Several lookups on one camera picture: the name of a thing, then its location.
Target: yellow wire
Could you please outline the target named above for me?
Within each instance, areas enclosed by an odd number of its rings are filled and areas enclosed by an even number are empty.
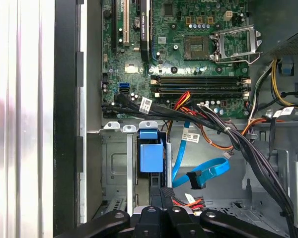
[[[187,102],[189,100],[189,98],[191,97],[191,95],[188,93],[187,97],[183,100],[182,103],[180,103],[175,110],[177,111],[183,104],[185,104],[185,102]]]
[[[273,83],[273,90],[276,94],[276,97],[279,99],[279,101],[281,101],[286,106],[292,106],[293,105],[292,103],[289,103],[289,102],[285,101],[280,96],[280,93],[279,93],[278,87],[277,87],[277,81],[276,81],[276,70],[277,70],[277,60],[274,60],[273,67],[272,67],[272,83]]]

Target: blue sata port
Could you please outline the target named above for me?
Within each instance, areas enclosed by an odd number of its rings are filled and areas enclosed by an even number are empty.
[[[119,83],[120,88],[130,88],[130,83]]]

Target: green circuit board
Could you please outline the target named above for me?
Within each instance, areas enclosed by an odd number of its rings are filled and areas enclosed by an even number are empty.
[[[124,0],[104,0],[104,11],[113,11],[113,1],[117,11],[117,22],[114,24],[112,17],[103,17],[103,65],[102,72],[106,75],[106,90],[102,93],[103,102],[111,103],[114,95],[119,92],[120,83],[129,83],[129,96],[138,95],[135,102],[140,103],[141,97],[150,98],[154,103],[172,106],[176,99],[155,97],[150,84],[152,75],[160,76],[243,76],[248,77],[248,65],[219,64],[209,59],[188,59],[185,42],[194,37],[209,38],[210,34],[219,30],[246,25],[246,21],[238,25],[233,21],[225,21],[224,14],[231,10],[234,14],[247,12],[246,0],[223,0],[220,5],[213,0],[152,0],[150,10],[150,62],[143,62],[140,49],[140,30],[137,28],[139,13],[137,13],[136,0],[129,0],[130,40],[128,44],[120,43],[123,38],[118,29],[123,28]],[[113,27],[117,28],[117,36],[113,48]],[[208,45],[192,44],[196,49],[208,51],[212,54],[214,45],[208,41]],[[247,35],[239,33],[228,35],[225,39],[225,54],[240,53],[247,50]],[[172,67],[177,67],[177,73],[171,72]],[[218,99],[196,96],[200,102],[218,101]],[[211,105],[212,109],[224,112],[222,117],[245,118],[245,99],[227,98],[221,99],[221,103]],[[127,118],[127,115],[118,115],[119,118]]]

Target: motherboard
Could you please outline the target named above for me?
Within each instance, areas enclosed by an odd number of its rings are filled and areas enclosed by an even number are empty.
[[[104,0],[102,101],[114,104],[115,94],[124,93],[139,104],[146,97],[172,107],[189,91],[221,117],[247,117],[251,32],[230,32],[247,27],[247,6],[247,0]]]

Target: screw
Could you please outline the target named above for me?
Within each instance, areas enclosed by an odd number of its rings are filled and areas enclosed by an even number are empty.
[[[174,212],[180,212],[180,208],[178,208],[178,207],[174,207],[172,210],[173,210]]]
[[[215,214],[213,212],[207,212],[207,216],[210,218],[214,218]]]
[[[115,215],[116,218],[123,218],[124,217],[124,214],[122,214],[121,212],[118,212],[116,215]]]
[[[149,212],[155,212],[155,209],[153,207],[148,209]]]

